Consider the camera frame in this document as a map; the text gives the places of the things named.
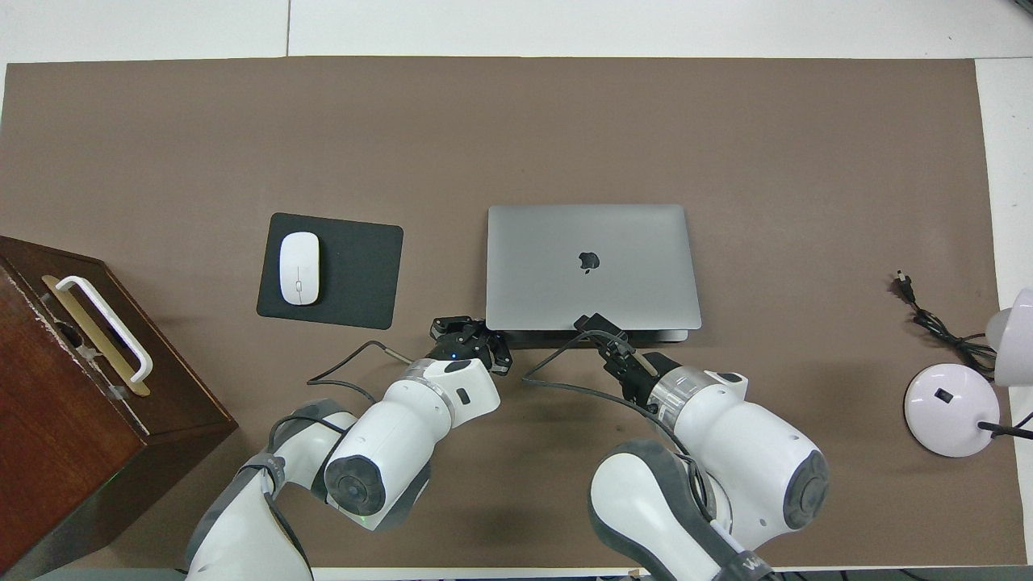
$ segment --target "mouse pad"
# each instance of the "mouse pad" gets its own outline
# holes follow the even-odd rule
[[[319,238],[319,297],[296,306],[280,293],[280,242],[292,232]],[[258,314],[332,325],[388,329],[402,262],[400,226],[273,214],[258,287]]]

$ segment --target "black cable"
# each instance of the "black cable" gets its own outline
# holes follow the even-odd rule
[[[309,418],[308,416],[287,416],[286,418],[280,418],[279,420],[277,420],[276,423],[273,424],[273,427],[270,428],[270,430],[269,430],[269,444],[265,447],[265,450],[269,453],[272,454],[273,452],[276,452],[276,450],[273,449],[273,447],[274,447],[274,445],[276,442],[276,431],[280,429],[280,426],[282,426],[282,425],[284,425],[287,422],[290,422],[292,420],[305,420],[306,422],[312,422],[313,424],[319,424],[320,426],[325,426],[325,427],[334,430],[335,432],[337,432],[339,434],[346,434],[346,433],[348,433],[348,430],[342,428],[341,426],[337,426],[337,425],[331,424],[330,422],[327,422],[326,420],[323,420],[321,418]]]
[[[1024,418],[1022,422],[1019,422],[1018,424],[1015,424],[1015,427],[1016,428],[1021,428],[1024,425],[1026,425],[1026,422],[1029,422],[1030,420],[1033,420],[1033,411],[1031,411],[1029,416],[1027,416],[1026,418]]]
[[[1000,424],[991,424],[990,422],[976,422],[975,425],[980,430],[987,430],[991,432],[990,437],[992,438],[996,438],[997,436],[1000,435],[1009,435],[1011,437],[1033,439],[1033,431],[1030,430],[1021,430],[1019,428],[1002,426]]]
[[[589,389],[589,388],[583,388],[581,386],[574,386],[574,385],[571,385],[571,384],[560,384],[560,383],[555,383],[555,381],[543,381],[541,379],[532,379],[531,378],[531,375],[534,375],[539,370],[541,370],[542,368],[544,368],[554,359],[558,358],[563,351],[569,349],[570,347],[574,346],[580,341],[582,341],[583,339],[586,339],[588,337],[602,337],[602,338],[607,339],[609,341],[616,342],[618,345],[620,345],[621,347],[627,349],[628,351],[634,353],[634,348],[630,344],[628,344],[627,341],[625,341],[624,339],[621,339],[620,337],[618,337],[616,335],[612,335],[609,333],[606,333],[605,331],[598,331],[598,330],[585,331],[584,333],[581,333],[580,335],[577,335],[573,339],[570,339],[569,341],[567,341],[562,347],[556,349],[556,351],[554,351],[552,355],[550,355],[549,357],[546,357],[545,359],[543,359],[538,365],[535,365],[533,368],[531,368],[530,371],[528,371],[527,373],[524,374],[523,377],[521,377],[521,380],[523,380],[526,384],[530,384],[532,386],[540,386],[540,387],[544,387],[544,388],[557,388],[557,389],[561,389],[561,390],[571,391],[571,392],[574,392],[574,393],[580,393],[580,394],[595,396],[595,397],[602,398],[602,399],[605,399],[607,401],[612,401],[614,403],[623,405],[624,407],[627,407],[629,409],[633,409],[636,414],[638,414],[643,418],[646,418],[650,422],[653,422],[653,424],[655,424],[658,428],[660,428],[660,430],[662,430],[663,433],[665,433],[667,435],[667,437],[669,437],[670,440],[672,442],[675,442],[675,446],[678,447],[678,450],[681,452],[681,454],[678,454],[677,456],[679,458],[682,458],[683,460],[688,460],[689,461],[689,465],[690,465],[690,469],[693,469],[692,466],[694,464],[697,464],[697,462],[694,459],[692,459],[691,456],[689,456],[688,449],[686,449],[685,446],[682,444],[682,441],[680,439],[678,439],[678,436],[675,435],[674,430],[671,430],[667,426],[663,425],[663,423],[661,423],[660,420],[658,420],[656,418],[656,416],[650,414],[646,409],[643,409],[641,407],[638,407],[634,403],[631,403],[629,401],[625,401],[625,400],[623,400],[623,399],[621,399],[621,398],[619,398],[617,396],[613,396],[613,395],[609,395],[607,393],[600,392],[600,391],[597,391],[597,390],[592,390],[592,389]],[[710,510],[707,508],[707,498],[702,497],[702,495],[700,493],[700,489],[705,489],[706,488],[703,486],[703,484],[702,484],[702,482],[701,482],[700,479],[707,478],[707,477],[706,477],[706,473],[700,473],[700,472],[702,472],[702,470],[696,470],[696,475],[695,476],[696,476],[696,479],[697,479],[697,487],[690,486],[689,488],[690,488],[690,490],[692,492],[693,500],[695,500],[695,502],[696,502],[696,508],[699,509],[699,512],[702,513],[702,515],[707,519],[707,521],[710,522],[710,521],[714,520],[714,516],[711,515]]]
[[[928,579],[926,577],[918,577],[917,575],[911,573],[910,571],[904,570],[904,569],[900,570],[900,572],[903,573],[904,575],[907,575],[911,579],[914,579],[915,581],[932,581],[931,579]]]
[[[294,534],[294,529],[290,528],[290,523],[287,522],[287,517],[283,516],[280,512],[280,508],[276,506],[276,501],[273,500],[273,494],[269,492],[262,493],[262,498],[265,499],[265,507],[269,509],[270,514],[273,515],[273,519],[276,523],[280,525],[280,530],[287,536],[290,544],[294,546],[294,550],[298,554],[302,555],[302,560],[305,561],[305,567],[312,569],[312,563],[309,562],[309,555],[305,554],[305,548],[302,547],[302,542],[298,540],[298,536]]]
[[[376,346],[380,347],[385,354],[389,355],[390,357],[394,357],[395,359],[398,359],[400,361],[407,360],[408,363],[412,363],[411,359],[408,359],[408,358],[406,358],[406,357],[404,357],[402,355],[399,355],[398,351],[396,351],[395,349],[392,349],[387,345],[384,345],[380,341],[366,341],[365,343],[363,343],[363,345],[361,347],[358,347],[357,349],[351,351],[351,355],[349,355],[348,357],[344,358],[344,360],[342,360],[341,363],[338,363],[334,367],[331,367],[326,371],[323,371],[322,373],[320,373],[320,374],[316,375],[315,377],[309,379],[308,381],[305,383],[305,385],[307,385],[307,386],[342,386],[342,387],[349,388],[351,390],[354,390],[354,391],[361,393],[363,395],[363,397],[365,397],[366,399],[370,400],[370,403],[376,403],[377,402],[376,398],[373,397],[372,395],[370,395],[370,392],[364,390],[363,388],[359,388],[355,384],[352,384],[350,381],[341,381],[341,380],[338,380],[338,379],[323,379],[323,377],[325,377],[326,375],[330,375],[331,373],[333,373],[333,372],[337,371],[338,369],[344,367],[345,364],[347,364],[349,361],[351,361],[352,359],[354,359],[355,356],[357,356],[358,354],[363,353],[366,349],[366,347],[369,347],[370,345],[376,345]]]
[[[914,298],[914,288],[911,286],[911,277],[904,274],[903,271],[897,271],[894,285],[901,298],[914,309],[914,316],[911,317],[912,323],[929,331],[930,335],[958,351],[962,362],[967,367],[978,371],[988,381],[994,380],[997,351],[990,345],[972,342],[972,339],[985,337],[985,333],[976,333],[967,337],[958,337],[952,334],[938,316],[918,306]]]

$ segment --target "brown wooden box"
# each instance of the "brown wooden box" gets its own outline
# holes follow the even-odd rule
[[[91,355],[104,340],[87,336],[43,281],[71,275],[89,280],[149,353],[154,370],[142,384],[150,395],[126,388],[109,363],[118,356]],[[96,323],[94,337],[99,331],[136,365],[91,301],[77,287],[68,293]],[[31,579],[103,547],[236,428],[102,262],[0,237],[5,581]]]

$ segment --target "lamp base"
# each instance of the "lamp base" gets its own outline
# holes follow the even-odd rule
[[[982,375],[964,365],[941,363],[911,380],[904,418],[919,444],[941,456],[961,458],[987,448],[991,432],[976,424],[997,424],[1001,409]]]

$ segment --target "laptop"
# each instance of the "laptop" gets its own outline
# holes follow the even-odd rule
[[[569,338],[598,312],[639,341],[684,340],[701,325],[685,210],[493,206],[487,303],[488,327],[511,339]]]

